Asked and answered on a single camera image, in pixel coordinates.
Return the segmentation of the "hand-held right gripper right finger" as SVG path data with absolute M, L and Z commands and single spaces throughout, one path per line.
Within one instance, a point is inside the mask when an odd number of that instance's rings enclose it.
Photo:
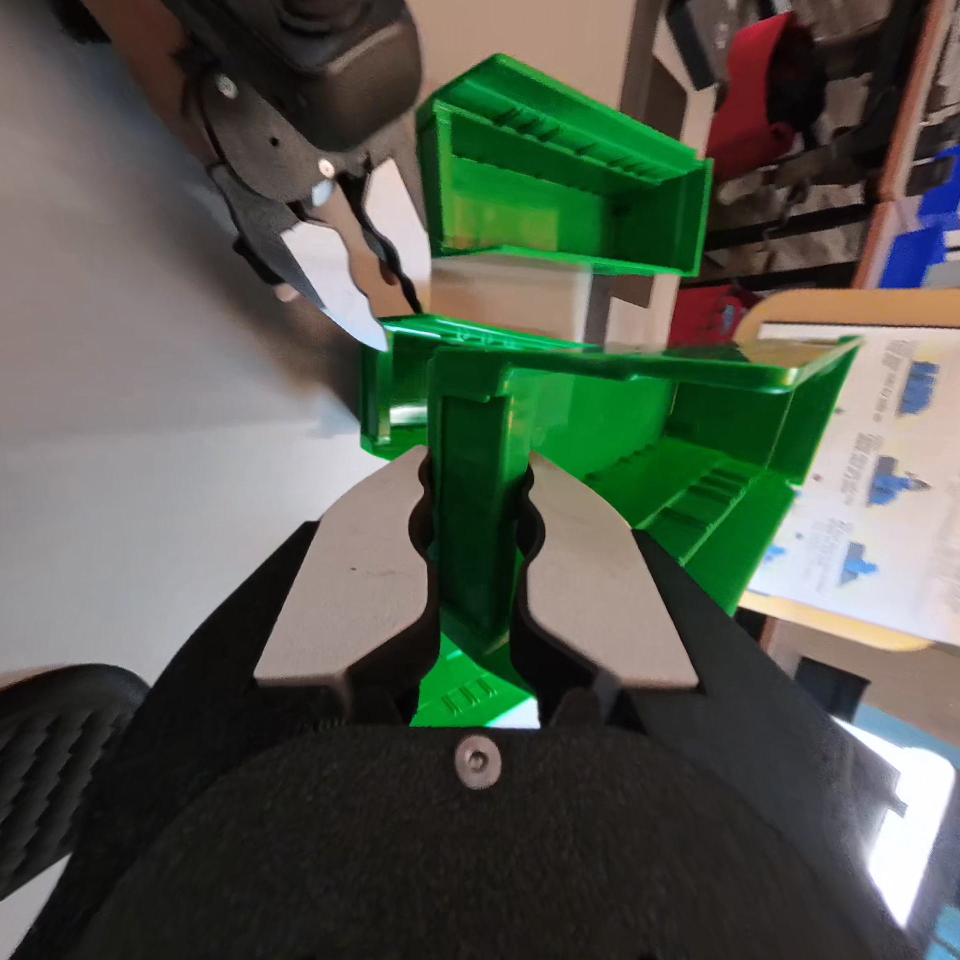
M 534 637 L 595 690 L 694 690 L 690 655 L 620 513 L 537 452 L 520 505 L 514 609 Z

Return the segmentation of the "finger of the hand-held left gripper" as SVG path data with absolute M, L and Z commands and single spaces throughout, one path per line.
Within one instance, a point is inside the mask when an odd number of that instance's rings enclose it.
M 399 287 L 411 312 L 423 314 L 426 209 L 417 164 L 369 160 L 358 174 L 340 174 L 338 184 L 381 272 Z
M 299 221 L 282 231 L 281 242 L 309 287 L 306 297 L 357 343 L 385 352 L 387 333 L 354 281 L 341 234 L 321 222 Z

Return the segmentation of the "red bag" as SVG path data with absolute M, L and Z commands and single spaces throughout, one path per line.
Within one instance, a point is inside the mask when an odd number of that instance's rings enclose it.
M 797 129 L 770 120 L 767 102 L 774 55 L 797 24 L 786 12 L 734 35 L 726 60 L 726 97 L 714 113 L 705 152 L 715 185 L 774 163 L 794 144 Z
M 729 342 L 743 317 L 761 300 L 758 294 L 738 283 L 682 287 L 675 300 L 667 347 Z

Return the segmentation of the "person's left hand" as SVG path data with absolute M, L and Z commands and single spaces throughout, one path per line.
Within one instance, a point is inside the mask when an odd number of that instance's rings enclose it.
M 160 113 L 178 114 L 186 74 L 177 60 L 186 45 L 180 21 L 161 1 L 81 1 L 116 48 L 138 88 Z

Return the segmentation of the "blue storage bin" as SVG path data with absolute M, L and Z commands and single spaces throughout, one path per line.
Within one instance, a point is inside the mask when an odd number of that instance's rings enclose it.
M 949 246 L 949 235 L 959 228 L 959 147 L 941 150 L 936 161 L 949 161 L 944 184 L 921 195 L 916 226 L 901 231 L 892 241 L 880 275 L 880 289 L 914 289 L 925 285 L 930 268 L 949 262 L 958 246 Z

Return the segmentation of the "instruction sheet on clipboard stand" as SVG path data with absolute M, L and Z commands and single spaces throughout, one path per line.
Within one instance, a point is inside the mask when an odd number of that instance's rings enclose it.
M 779 345 L 783 340 L 826 341 L 852 333 L 821 334 L 814 339 L 769 339 L 763 331 L 770 326 L 824 328 L 932 328 L 958 330 L 957 290 L 899 291 L 798 291 L 775 294 L 756 307 L 736 334 L 741 346 L 756 340 L 762 346 Z M 748 589 L 741 606 L 757 613 L 790 621 L 800 626 L 834 634 L 878 649 L 914 652 L 935 643 L 911 633 L 885 629 L 873 623 L 838 615 L 799 602 L 754 593 Z

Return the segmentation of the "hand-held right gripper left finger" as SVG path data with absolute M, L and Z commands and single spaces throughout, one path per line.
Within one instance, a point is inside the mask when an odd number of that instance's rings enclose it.
M 261 687 L 412 690 L 439 654 L 429 452 L 414 446 L 321 517 L 254 668 Z

